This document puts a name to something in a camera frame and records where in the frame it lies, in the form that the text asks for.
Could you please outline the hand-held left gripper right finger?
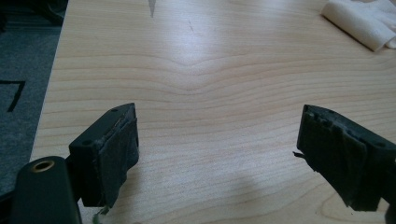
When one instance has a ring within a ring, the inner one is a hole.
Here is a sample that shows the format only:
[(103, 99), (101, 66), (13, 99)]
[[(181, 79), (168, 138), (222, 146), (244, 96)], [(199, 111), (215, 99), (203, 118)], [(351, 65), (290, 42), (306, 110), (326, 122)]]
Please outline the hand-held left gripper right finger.
[(396, 205), (396, 145), (327, 108), (305, 105), (296, 157), (304, 159), (355, 211)]

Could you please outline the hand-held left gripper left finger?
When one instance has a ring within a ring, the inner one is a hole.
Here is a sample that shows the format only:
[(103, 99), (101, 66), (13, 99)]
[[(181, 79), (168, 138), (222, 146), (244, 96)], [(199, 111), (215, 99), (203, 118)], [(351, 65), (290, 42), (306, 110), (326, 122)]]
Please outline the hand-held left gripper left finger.
[(135, 104), (108, 110), (69, 145), (78, 197), (87, 207), (111, 207), (139, 160)]

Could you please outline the black tape floor marking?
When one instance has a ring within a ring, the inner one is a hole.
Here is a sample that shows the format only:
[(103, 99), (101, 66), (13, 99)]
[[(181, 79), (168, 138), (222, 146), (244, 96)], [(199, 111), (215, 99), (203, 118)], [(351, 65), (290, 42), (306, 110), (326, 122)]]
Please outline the black tape floor marking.
[(6, 96), (0, 97), (0, 100), (9, 100), (7, 112), (12, 112), (21, 98), (25, 86), (24, 80), (0, 80), (0, 93)]

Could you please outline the white cloth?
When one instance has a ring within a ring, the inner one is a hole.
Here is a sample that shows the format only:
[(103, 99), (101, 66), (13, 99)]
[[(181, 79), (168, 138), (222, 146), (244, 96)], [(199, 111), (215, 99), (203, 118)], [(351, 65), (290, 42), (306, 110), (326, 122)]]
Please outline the white cloth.
[(396, 49), (396, 0), (328, 0), (321, 15), (372, 51)]

